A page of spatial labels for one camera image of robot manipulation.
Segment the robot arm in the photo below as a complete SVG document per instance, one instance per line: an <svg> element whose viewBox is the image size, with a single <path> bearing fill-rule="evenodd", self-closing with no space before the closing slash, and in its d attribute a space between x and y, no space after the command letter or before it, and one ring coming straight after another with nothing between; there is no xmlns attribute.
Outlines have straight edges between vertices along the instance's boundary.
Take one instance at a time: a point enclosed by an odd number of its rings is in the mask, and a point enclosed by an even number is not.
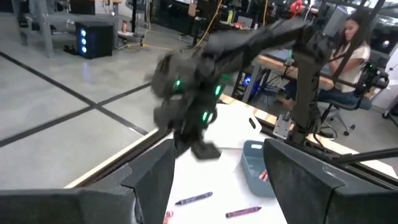
<svg viewBox="0 0 398 224"><path fill-rule="evenodd" d="M199 159L220 156L214 145L203 142L202 131L216 119L216 104L228 74L249 66L262 50L293 42L299 71L305 70L300 75L305 78L298 84L308 90L297 97L297 103L305 109L292 117L298 126L295 132L300 133L296 141L304 141L313 129L308 112L317 95L319 75L316 74L330 57L325 40L311 24L291 19L250 33L242 30L212 35L206 47L195 52L168 53L159 61L152 77L152 90L163 99L154 111L154 121L159 129L174 130L180 153L192 147Z"/></svg>

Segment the woman's hair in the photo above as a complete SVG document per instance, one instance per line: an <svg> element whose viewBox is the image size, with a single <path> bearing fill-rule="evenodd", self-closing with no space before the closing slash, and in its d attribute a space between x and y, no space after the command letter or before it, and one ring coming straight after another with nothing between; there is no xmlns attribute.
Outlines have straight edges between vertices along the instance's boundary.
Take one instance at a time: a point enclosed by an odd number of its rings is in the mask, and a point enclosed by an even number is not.
<svg viewBox="0 0 398 224"><path fill-rule="evenodd" d="M369 16L369 12L368 11L356 11L354 12L352 15L349 16L348 20L351 21L355 21L359 26L365 21L365 18ZM362 35L359 41L359 45L356 47L360 47L363 44L369 44L369 40L370 40L370 32L369 29L367 29L364 33L364 35ZM342 31L337 48L336 48L336 52L335 55L337 55L337 53L343 48L345 49L347 47L347 45L349 44L349 42L346 40L346 36L345 36L345 29Z"/></svg>

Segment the blue led light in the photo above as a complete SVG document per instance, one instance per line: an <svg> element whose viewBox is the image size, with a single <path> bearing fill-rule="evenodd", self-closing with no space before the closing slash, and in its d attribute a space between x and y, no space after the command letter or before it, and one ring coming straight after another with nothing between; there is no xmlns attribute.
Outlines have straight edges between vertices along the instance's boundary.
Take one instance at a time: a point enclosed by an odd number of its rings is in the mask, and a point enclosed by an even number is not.
<svg viewBox="0 0 398 224"><path fill-rule="evenodd" d="M250 79L251 79L251 77L246 77L246 78L244 78L244 80L243 80L243 85L244 85L244 86L247 86L247 85L249 84L249 82L250 82Z"/></svg>

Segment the workshop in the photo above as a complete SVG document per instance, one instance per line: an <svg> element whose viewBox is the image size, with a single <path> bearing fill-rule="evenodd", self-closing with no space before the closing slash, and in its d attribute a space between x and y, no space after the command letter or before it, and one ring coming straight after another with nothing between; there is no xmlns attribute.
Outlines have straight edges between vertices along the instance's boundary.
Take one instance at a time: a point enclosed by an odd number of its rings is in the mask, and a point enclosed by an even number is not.
<svg viewBox="0 0 398 224"><path fill-rule="evenodd" d="M398 0L0 1L0 224L395 224Z"/></svg>

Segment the plastic container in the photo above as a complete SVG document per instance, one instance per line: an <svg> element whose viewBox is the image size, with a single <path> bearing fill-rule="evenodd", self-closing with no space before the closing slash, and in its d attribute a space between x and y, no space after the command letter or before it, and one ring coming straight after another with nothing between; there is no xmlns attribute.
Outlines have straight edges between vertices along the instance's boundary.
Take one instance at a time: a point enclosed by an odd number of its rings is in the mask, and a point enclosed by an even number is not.
<svg viewBox="0 0 398 224"><path fill-rule="evenodd" d="M250 191L259 197L275 197L275 193L268 181L260 179L262 172L266 170L263 142L246 141L243 146L241 165Z"/></svg>

